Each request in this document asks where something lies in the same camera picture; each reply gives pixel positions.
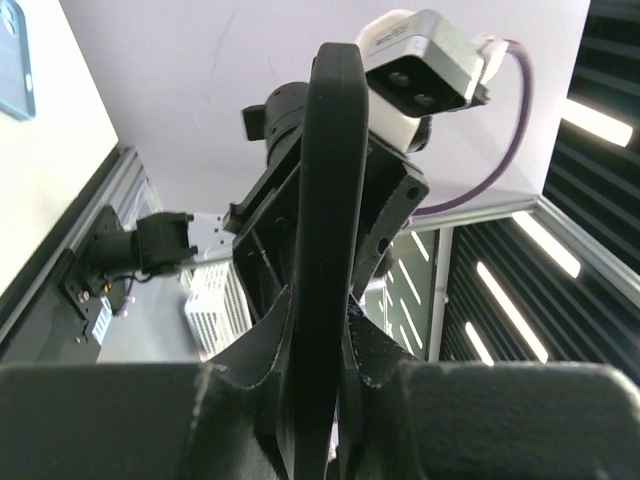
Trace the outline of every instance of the screw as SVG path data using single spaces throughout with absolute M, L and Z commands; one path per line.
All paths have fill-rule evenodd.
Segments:
M 423 107 L 430 107 L 433 105 L 433 97 L 430 95 L 425 95 L 424 93 L 419 93 L 413 99 L 416 103 L 422 105 Z
M 406 87 L 409 85 L 409 76 L 403 72 L 393 72 L 389 75 L 389 80 L 398 87 Z
M 284 219 L 284 217 L 279 217 L 276 220 L 276 228 L 281 232 L 287 229 L 287 221 Z

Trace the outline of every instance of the phone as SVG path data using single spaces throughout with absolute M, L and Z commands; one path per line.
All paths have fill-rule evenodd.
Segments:
M 17 120 L 36 114 L 27 26 L 15 0 L 0 0 L 0 110 Z

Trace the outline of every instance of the black slatted wall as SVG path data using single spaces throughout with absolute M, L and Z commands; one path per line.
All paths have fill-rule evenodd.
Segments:
M 628 5 L 592 3 L 569 97 L 637 126 L 640 7 Z M 562 122 L 544 195 L 640 273 L 640 135 L 624 148 Z
M 473 323 L 494 360 L 536 360 L 481 280 L 481 261 L 550 361 L 610 363 L 640 383 L 640 310 L 583 259 L 573 279 L 511 219 L 457 228 L 453 241 L 442 360 L 479 359 L 466 322 Z
M 640 10 L 592 2 L 569 96 L 640 124 Z M 562 122 L 544 195 L 640 272 L 640 141 L 617 147 Z M 571 278 L 512 219 L 456 228 L 442 360 L 478 360 L 470 321 L 495 360 L 536 357 L 476 271 L 482 261 L 550 361 L 610 363 L 640 383 L 640 311 L 581 259 Z

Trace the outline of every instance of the light strip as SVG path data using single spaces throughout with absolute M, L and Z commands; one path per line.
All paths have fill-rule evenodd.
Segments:
M 413 349 L 411 348 L 411 344 L 409 343 L 409 339 L 407 338 L 407 332 L 404 331 L 404 327 L 402 325 L 400 325 L 400 335 L 402 335 L 402 339 L 404 340 L 404 344 L 407 346 L 409 353 L 415 356 L 415 353 L 413 353 Z
M 569 99 L 565 100 L 562 118 L 621 147 L 627 146 L 633 134 L 629 125 Z
M 411 315 L 409 315 L 409 310 L 407 309 L 407 306 L 405 305 L 404 300 L 402 298 L 400 299 L 400 305 L 404 310 L 405 317 L 407 317 L 407 321 L 409 322 L 409 326 L 411 327 L 413 336 L 416 337 L 416 342 L 418 342 L 418 346 L 422 348 L 422 340 L 420 339 L 420 335 L 418 335 L 418 330 L 416 330 L 416 326 L 413 324 L 413 319 L 411 318 Z
M 549 354 L 540 343 L 540 340 L 538 340 L 538 337 L 535 336 L 518 309 L 511 302 L 511 300 L 509 300 L 507 294 L 504 292 L 504 290 L 502 290 L 502 288 L 500 288 L 500 285 L 498 285 L 496 279 L 493 278 L 491 272 L 487 270 L 487 267 L 485 267 L 484 263 L 482 262 L 478 262 L 476 269 L 478 271 L 478 274 L 480 275 L 480 278 L 482 278 L 487 287 L 489 287 L 489 290 L 496 298 L 502 309 L 505 311 L 509 319 L 518 329 L 520 335 L 522 335 L 525 341 L 529 344 L 531 350 L 533 350 L 533 352 L 542 363 L 546 363 L 549 359 Z
M 422 300 L 420 300 L 420 295 L 418 295 L 418 291 L 416 290 L 416 286 L 411 281 L 411 277 L 409 276 L 409 272 L 407 272 L 407 269 L 404 266 L 404 262 L 402 260 L 398 260 L 398 265 L 400 265 L 400 270 L 402 271 L 402 274 L 404 275 L 404 278 L 407 279 L 407 283 L 409 284 L 409 288 L 413 292 L 413 296 L 416 297 L 416 300 L 418 301 L 418 305 L 422 305 Z
M 387 302 L 389 302 L 389 305 L 393 307 L 393 300 L 391 300 L 391 295 L 389 295 L 389 290 L 387 290 L 386 288 L 384 289 L 384 295 L 387 298 Z
M 513 214 L 513 219 L 562 269 L 573 278 L 580 273 L 580 262 L 527 212 Z
M 424 261 L 429 262 L 429 252 L 424 248 L 424 244 L 422 243 L 422 240 L 420 240 L 418 234 L 416 232 L 411 232 L 411 238 L 413 238 L 413 241 L 418 245 L 418 250 L 420 250 L 420 253 L 424 257 Z
M 467 332 L 467 335 L 469 336 L 469 340 L 471 340 L 473 347 L 476 349 L 476 352 L 478 352 L 480 360 L 482 360 L 490 367 L 493 367 L 493 359 L 491 358 L 491 355 L 489 355 L 489 350 L 487 350 L 487 347 L 485 347 L 484 343 L 482 343 L 482 340 L 480 340 L 480 336 L 478 335 L 478 332 L 476 332 L 476 329 L 473 328 L 473 325 L 471 325 L 470 322 L 467 322 L 467 324 L 464 326 L 464 329 Z

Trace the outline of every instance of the black bracket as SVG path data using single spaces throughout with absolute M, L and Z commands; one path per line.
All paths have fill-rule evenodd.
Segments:
M 74 252 L 75 260 L 60 282 L 60 290 L 85 321 L 82 333 L 96 322 L 104 306 L 102 297 L 107 296 L 112 309 L 117 310 L 125 301 L 124 280 L 108 283 L 101 273 L 85 259 L 85 253 L 98 234 L 123 231 L 117 213 L 110 205 L 105 206 L 87 231 L 85 238 Z

